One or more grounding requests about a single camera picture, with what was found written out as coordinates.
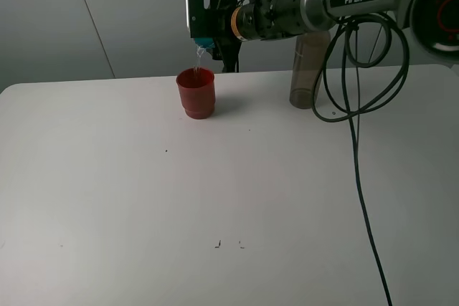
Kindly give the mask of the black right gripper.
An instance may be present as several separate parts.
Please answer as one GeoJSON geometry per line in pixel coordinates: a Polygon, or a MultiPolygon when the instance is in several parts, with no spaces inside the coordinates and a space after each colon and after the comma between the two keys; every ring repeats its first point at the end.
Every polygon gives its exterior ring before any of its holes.
{"type": "Polygon", "coordinates": [[[222,72],[239,72],[242,39],[232,28],[232,15],[238,0],[209,0],[207,7],[208,36],[213,39],[212,59],[221,60],[222,72]]]}

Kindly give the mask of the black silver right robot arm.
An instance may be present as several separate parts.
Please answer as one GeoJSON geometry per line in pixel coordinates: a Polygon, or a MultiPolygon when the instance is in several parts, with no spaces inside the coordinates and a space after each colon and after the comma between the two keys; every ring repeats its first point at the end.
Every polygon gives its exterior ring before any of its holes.
{"type": "Polygon", "coordinates": [[[194,39],[212,40],[212,54],[234,72],[241,43],[324,32],[349,21],[374,21],[387,11],[410,29],[430,56],[458,62],[458,0],[186,0],[194,39]]]}

